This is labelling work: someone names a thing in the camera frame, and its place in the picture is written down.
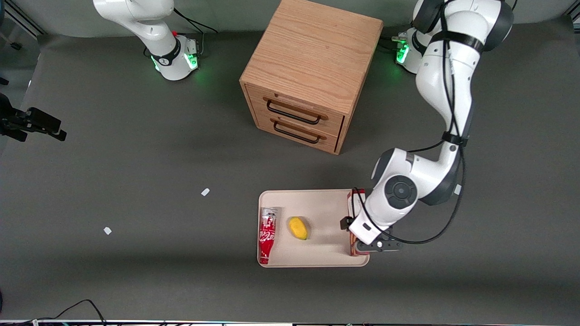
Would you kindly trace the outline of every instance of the gray table surface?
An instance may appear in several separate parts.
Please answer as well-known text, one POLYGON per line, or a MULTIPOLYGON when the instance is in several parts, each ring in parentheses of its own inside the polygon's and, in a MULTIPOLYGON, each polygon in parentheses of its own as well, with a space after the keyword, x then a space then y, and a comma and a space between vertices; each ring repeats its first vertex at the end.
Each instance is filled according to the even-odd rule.
MULTIPOLYGON (((484 54, 448 233, 349 269, 260 267, 258 196, 368 187, 382 151, 428 146, 443 121, 378 52, 340 156, 262 132, 238 84, 259 38, 208 35, 200 70, 178 82, 136 38, 44 39, 24 104, 62 119, 68 138, 9 141, 1 159, 2 318, 90 298, 109 319, 578 323, 580 57, 569 19, 514 26, 484 54)), ((396 232, 433 235, 452 206, 420 204, 396 232)), ((66 317, 96 318, 89 307, 66 317)))

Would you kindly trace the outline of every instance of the tray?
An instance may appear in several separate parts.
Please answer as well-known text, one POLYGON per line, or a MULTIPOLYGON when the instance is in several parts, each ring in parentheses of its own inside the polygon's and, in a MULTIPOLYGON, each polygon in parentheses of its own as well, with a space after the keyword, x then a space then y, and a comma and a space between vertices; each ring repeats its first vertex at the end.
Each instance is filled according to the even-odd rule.
MULTIPOLYGON (((340 229, 348 215, 347 195, 339 190, 270 190, 260 195, 258 229, 262 207, 278 208, 274 246, 267 265, 262 267, 362 267, 369 255, 350 256, 349 232, 340 229), (300 216, 308 228, 308 239, 295 238, 288 220, 300 216)), ((256 259, 260 252, 256 239, 256 259)))

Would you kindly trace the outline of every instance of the wooden cabinet top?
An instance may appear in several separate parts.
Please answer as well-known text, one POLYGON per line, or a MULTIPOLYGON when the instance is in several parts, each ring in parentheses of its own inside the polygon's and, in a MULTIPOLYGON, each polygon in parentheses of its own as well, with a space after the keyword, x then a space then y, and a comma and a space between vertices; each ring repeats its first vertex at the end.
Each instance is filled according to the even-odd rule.
POLYGON ((351 114, 383 22, 282 0, 240 80, 351 114))

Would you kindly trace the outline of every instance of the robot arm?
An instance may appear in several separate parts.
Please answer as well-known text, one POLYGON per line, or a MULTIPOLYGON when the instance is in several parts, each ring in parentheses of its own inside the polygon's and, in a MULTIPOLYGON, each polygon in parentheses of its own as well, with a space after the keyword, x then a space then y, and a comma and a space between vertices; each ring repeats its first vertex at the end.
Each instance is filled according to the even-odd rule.
POLYGON ((469 137, 473 72, 486 40, 498 34, 503 41, 513 22, 513 14, 503 1, 446 2, 446 8, 443 6, 445 9, 440 10, 443 1, 420 0, 414 14, 414 25, 423 28, 418 32, 432 34, 420 63, 412 66, 418 67, 415 81, 419 93, 439 112, 447 126, 439 158, 431 161, 399 148, 382 154, 371 176, 375 187, 365 202, 366 209, 359 212, 349 227, 366 244, 370 244, 382 231, 408 214, 417 201, 438 205, 451 197, 457 179, 460 152, 469 137), (502 14, 505 12, 504 5, 509 10, 507 17, 502 14), (446 28, 442 28, 440 16, 428 11, 432 8, 445 15, 446 28), (486 17, 493 12, 495 17, 486 17), (418 15, 426 16, 427 19, 422 20, 418 15), (502 30, 498 31, 496 22, 500 20, 507 20, 509 24, 501 23, 502 30), (453 105, 450 105, 447 93, 451 95, 453 105))
POLYGON ((155 68, 168 80, 180 80, 198 67, 197 44, 174 36, 161 19, 173 12, 173 0, 93 0, 105 19, 132 31, 145 44, 155 68))

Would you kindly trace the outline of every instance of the soda can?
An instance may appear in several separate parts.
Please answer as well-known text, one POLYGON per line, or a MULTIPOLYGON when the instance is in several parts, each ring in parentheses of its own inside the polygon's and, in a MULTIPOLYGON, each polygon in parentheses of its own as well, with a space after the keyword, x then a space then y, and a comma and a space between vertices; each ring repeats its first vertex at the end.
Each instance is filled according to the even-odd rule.
POLYGON ((270 251, 274 245, 276 236, 276 214, 278 209, 273 207, 262 208, 262 217, 260 219, 260 264, 267 265, 270 259, 270 251))

